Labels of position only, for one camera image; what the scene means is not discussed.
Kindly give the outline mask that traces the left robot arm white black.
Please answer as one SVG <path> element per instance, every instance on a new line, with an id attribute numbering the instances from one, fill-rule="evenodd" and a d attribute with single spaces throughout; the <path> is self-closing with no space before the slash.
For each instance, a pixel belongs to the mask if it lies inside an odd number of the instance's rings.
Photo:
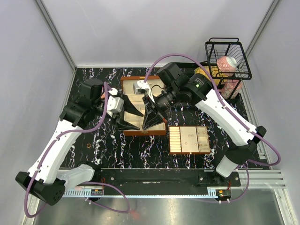
<path id="1" fill-rule="evenodd" d="M 82 163 L 68 172 L 59 172 L 59 168 L 76 139 L 82 133 L 97 130 L 106 117 L 121 130 L 138 129 L 121 118 L 123 112 L 143 116 L 127 95 L 101 80 L 85 80 L 78 95 L 63 108 L 53 136 L 41 156 L 28 171 L 17 174 L 16 182 L 26 194 L 32 194 L 49 205 L 55 205 L 65 191 L 79 184 L 97 185 L 101 181 L 100 168 L 93 163 Z"/>

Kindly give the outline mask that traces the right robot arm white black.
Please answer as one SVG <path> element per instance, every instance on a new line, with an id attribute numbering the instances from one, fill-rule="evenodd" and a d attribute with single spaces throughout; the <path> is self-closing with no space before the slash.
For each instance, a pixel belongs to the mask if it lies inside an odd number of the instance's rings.
<path id="1" fill-rule="evenodd" d="M 232 144 L 213 173 L 214 183 L 223 186 L 232 171 L 248 161 L 266 134 L 263 126 L 254 126 L 238 114 L 219 92 L 213 82 L 202 74 L 188 77 L 176 63 L 168 63 L 157 72 L 165 88 L 157 97 L 152 94 L 146 81 L 134 84 L 135 94 L 144 94 L 144 130 L 156 126 L 167 119 L 166 112 L 179 102 L 189 103 L 209 115 L 229 135 Z"/>

